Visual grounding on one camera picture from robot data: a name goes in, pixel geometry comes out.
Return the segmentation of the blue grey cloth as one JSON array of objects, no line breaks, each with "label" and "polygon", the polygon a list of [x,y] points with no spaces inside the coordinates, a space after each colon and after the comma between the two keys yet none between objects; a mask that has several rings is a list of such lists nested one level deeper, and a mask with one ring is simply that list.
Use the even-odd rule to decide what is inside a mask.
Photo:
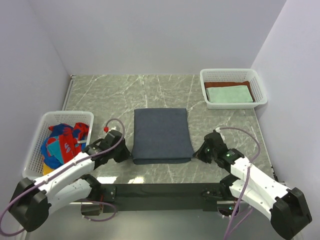
[{"label": "blue grey cloth", "polygon": [[134,164],[184,164],[193,154],[185,108],[134,110]]}]

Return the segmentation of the mint green towel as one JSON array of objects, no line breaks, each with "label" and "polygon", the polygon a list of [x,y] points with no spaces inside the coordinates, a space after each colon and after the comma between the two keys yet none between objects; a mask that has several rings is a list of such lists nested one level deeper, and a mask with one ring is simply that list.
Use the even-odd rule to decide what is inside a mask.
[{"label": "mint green towel", "polygon": [[206,89],[209,102],[216,104],[253,103],[250,91],[245,85],[209,87]]}]

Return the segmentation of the rust brown towel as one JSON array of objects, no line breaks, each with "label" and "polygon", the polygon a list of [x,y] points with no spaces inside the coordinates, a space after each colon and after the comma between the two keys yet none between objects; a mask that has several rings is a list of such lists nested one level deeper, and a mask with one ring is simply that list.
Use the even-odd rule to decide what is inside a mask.
[{"label": "rust brown towel", "polygon": [[244,81],[244,82],[205,82],[204,87],[205,87],[205,92],[207,88],[210,87],[233,87],[233,86],[246,86],[249,89],[249,92],[253,98],[253,102],[255,101],[255,98],[253,97],[250,83],[249,81]]}]

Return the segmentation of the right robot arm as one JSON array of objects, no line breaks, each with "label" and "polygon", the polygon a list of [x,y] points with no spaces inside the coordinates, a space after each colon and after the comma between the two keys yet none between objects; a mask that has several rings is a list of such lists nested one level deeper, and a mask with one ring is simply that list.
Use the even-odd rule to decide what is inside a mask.
[{"label": "right robot arm", "polygon": [[236,199],[235,211],[244,201],[269,219],[279,236],[293,239],[313,220],[304,193],[269,177],[240,151],[228,148],[224,139],[217,128],[204,136],[203,144],[193,154],[229,173],[219,182],[218,190],[205,190],[204,196],[216,201]]}]

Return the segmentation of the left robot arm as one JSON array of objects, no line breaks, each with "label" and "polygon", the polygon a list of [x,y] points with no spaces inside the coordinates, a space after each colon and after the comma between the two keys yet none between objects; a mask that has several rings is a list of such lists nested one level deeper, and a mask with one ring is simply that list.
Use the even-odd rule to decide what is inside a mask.
[{"label": "left robot arm", "polygon": [[72,160],[42,177],[31,180],[23,178],[16,186],[8,211],[23,230],[38,229],[55,211],[68,204],[85,200],[102,200],[101,183],[90,173],[110,159],[123,162],[131,156],[123,133],[110,130]]}]

